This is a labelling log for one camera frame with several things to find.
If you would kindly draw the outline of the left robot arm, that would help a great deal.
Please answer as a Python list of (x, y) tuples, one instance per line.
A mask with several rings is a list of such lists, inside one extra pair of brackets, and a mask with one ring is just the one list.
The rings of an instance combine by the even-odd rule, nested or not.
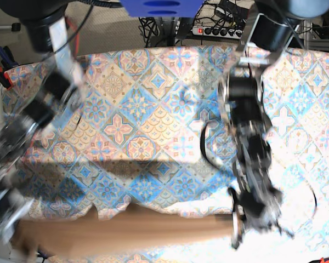
[(263, 104), (264, 71), (277, 62), (304, 20), (329, 11), (329, 1), (255, 1), (235, 49), (236, 60), (218, 83), (220, 117), (228, 125), (237, 155), (232, 170), (239, 189), (232, 197), (232, 246), (238, 248), (247, 229), (280, 227), (283, 194), (269, 178), (271, 148), (265, 134), (272, 126)]

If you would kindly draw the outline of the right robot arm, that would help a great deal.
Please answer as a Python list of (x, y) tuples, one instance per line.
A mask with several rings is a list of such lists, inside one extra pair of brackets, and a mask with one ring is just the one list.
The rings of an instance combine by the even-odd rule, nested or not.
[(0, 241), (8, 242), (32, 202), (24, 200), (8, 181), (14, 163), (34, 136), (65, 112), (76, 111), (85, 95), (83, 70), (69, 47), (65, 10), (68, 1), (0, 1), (0, 9), (26, 28), (35, 52), (43, 56), (47, 73), (0, 130)]

